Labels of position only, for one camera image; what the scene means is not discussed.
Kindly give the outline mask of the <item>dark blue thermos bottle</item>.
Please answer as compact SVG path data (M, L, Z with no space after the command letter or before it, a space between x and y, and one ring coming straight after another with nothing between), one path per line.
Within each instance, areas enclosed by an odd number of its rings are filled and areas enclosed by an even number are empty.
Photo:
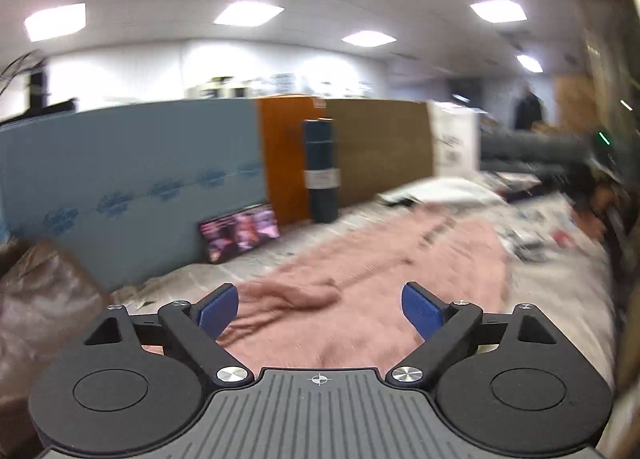
M310 216L314 223L330 224L338 218L337 190L340 172L335 167L333 120L306 119L303 122L305 185Z

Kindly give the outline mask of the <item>blue foam partition board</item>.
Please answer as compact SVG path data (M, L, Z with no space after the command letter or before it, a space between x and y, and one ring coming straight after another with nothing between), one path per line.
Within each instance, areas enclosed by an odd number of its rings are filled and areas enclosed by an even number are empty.
M198 224L267 196L257 104L176 101L1 129L1 234L50 238L107 291L201 260Z

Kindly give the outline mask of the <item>orange board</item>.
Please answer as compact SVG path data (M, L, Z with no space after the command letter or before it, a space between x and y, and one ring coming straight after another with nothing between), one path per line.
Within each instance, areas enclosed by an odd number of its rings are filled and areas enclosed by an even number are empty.
M262 97L257 103L268 200L281 227L306 221L310 207L303 124L323 117L326 103L303 95Z

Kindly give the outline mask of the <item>pink knitted sweater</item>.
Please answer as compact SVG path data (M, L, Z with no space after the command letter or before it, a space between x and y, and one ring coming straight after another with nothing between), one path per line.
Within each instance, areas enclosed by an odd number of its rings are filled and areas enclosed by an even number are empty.
M134 305L154 313L172 300L196 302L234 283L238 316L219 342L253 371L385 371L422 341L401 313L408 281L445 302L466 300L497 312L506 250L480 216L367 212L300 227L227 264L177 269L148 281Z

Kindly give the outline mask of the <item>brown cardboard panel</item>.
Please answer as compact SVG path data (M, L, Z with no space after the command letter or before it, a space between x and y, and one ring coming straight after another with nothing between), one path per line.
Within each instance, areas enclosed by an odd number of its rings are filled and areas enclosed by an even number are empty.
M329 100L338 201L350 207L434 175L430 109L423 102Z

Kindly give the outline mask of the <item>white cardboard box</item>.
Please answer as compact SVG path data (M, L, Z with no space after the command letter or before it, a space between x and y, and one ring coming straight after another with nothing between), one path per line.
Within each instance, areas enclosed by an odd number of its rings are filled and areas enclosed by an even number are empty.
M478 111L447 102L428 102L427 109L435 175L470 178L480 170Z

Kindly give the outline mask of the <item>tablet with pink screen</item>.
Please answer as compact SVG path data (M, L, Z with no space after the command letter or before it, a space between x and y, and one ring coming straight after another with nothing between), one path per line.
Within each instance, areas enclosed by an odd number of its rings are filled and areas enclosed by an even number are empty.
M224 264L280 238L276 215L268 202L198 223L207 260Z

